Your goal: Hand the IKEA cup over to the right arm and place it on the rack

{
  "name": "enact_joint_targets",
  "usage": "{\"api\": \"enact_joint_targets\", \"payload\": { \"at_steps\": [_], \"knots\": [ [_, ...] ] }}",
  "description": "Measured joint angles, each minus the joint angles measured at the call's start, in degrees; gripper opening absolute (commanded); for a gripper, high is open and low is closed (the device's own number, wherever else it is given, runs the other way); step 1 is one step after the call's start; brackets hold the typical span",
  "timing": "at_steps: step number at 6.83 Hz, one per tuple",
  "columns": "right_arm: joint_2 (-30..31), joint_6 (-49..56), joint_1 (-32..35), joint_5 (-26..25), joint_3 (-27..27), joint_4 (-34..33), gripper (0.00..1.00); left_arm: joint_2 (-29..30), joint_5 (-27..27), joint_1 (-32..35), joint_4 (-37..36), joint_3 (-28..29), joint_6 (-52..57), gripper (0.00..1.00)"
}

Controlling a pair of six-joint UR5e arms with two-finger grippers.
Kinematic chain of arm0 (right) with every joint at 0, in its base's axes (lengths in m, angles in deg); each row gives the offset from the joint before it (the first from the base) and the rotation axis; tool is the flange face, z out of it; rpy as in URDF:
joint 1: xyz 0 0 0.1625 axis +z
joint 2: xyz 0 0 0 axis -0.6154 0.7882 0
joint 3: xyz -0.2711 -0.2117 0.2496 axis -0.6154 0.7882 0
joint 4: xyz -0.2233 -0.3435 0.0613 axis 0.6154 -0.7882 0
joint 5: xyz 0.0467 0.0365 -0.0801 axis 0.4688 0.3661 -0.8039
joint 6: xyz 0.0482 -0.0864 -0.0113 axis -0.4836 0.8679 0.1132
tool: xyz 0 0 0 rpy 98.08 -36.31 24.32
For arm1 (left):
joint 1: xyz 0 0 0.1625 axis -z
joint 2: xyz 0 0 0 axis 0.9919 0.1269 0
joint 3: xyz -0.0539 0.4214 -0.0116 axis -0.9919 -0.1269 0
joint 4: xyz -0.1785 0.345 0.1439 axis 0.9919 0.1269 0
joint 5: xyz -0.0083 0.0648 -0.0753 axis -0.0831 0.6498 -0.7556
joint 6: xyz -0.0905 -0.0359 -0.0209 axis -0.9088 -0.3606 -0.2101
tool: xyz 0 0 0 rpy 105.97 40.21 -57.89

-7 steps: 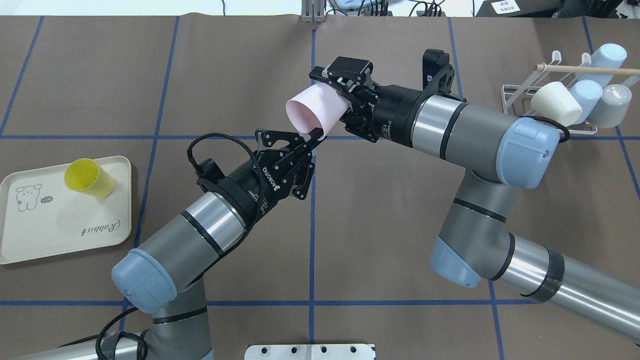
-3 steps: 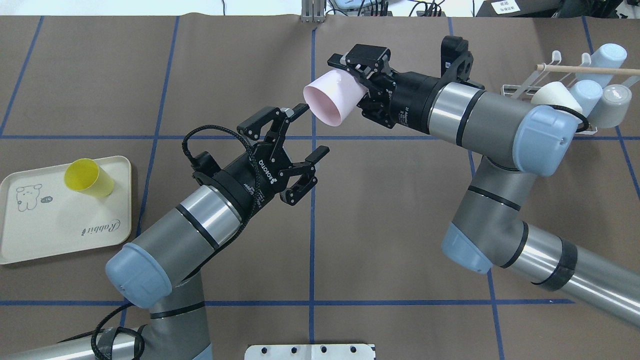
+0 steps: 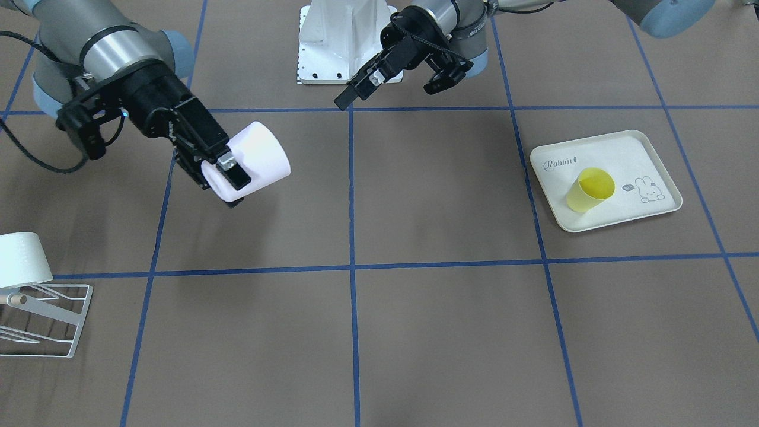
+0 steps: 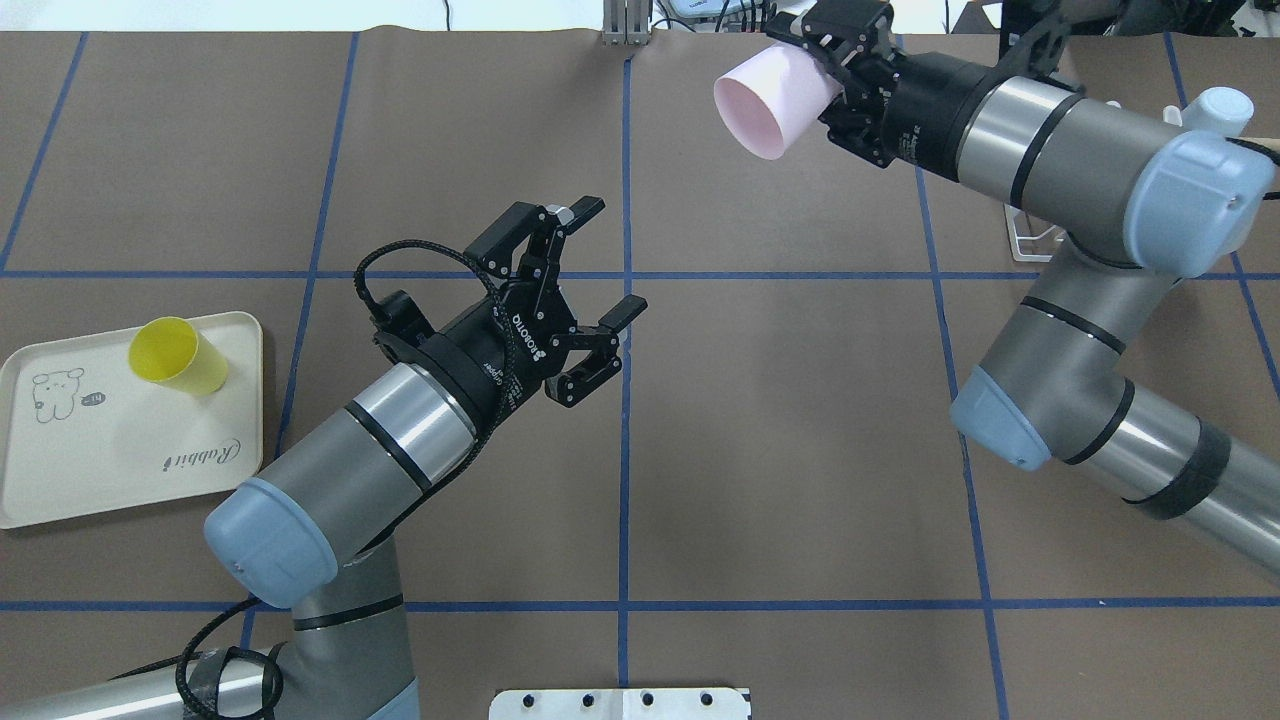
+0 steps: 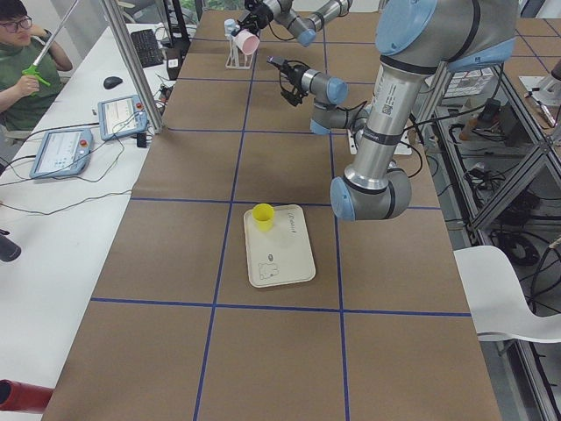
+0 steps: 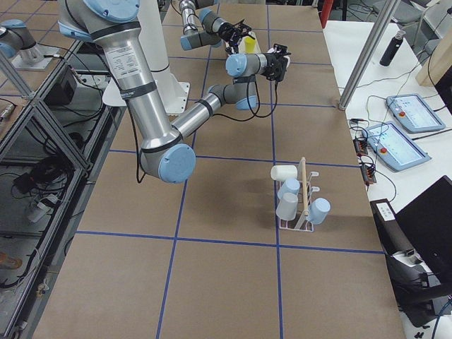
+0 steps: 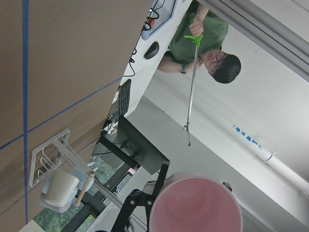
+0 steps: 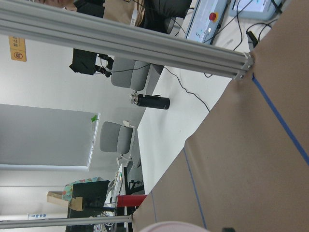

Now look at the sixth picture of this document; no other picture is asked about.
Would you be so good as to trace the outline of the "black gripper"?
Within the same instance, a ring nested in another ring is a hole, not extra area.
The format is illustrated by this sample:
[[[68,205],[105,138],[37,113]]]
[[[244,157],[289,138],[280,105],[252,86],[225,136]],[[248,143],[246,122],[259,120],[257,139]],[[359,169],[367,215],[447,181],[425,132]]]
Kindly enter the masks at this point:
[[[268,81],[281,82],[285,77],[287,68],[285,68],[286,61],[284,59],[279,60],[276,55],[265,53],[267,64],[264,67],[263,76]]]
[[[251,27],[241,20],[235,24],[228,22],[223,23],[218,30],[218,35],[222,40],[226,41],[230,47],[238,48],[242,38],[249,36],[250,32]]]

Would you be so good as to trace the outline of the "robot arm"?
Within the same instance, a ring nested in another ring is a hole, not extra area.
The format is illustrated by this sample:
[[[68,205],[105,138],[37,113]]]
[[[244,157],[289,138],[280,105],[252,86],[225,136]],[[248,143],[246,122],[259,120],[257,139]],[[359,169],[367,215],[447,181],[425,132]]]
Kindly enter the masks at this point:
[[[248,25],[221,18],[213,12],[211,1],[180,1],[182,48],[192,50],[226,42],[226,70],[233,81],[212,86],[207,95],[170,120],[161,98],[163,84],[155,80],[143,51],[144,10],[140,1],[60,1],[58,24],[62,35],[103,48],[109,71],[143,138],[137,152],[138,168],[164,182],[178,184],[191,176],[196,165],[195,152],[184,139],[226,104],[257,113],[256,77],[281,82],[290,54],[280,44],[266,53],[242,54],[239,43],[249,35]]]
[[[232,24],[216,14],[210,6],[217,1],[179,1],[178,8],[183,20],[183,35],[180,42],[185,51],[204,46],[219,47],[225,43],[225,51],[239,52],[239,44],[244,37],[251,37],[251,27],[244,20]]]

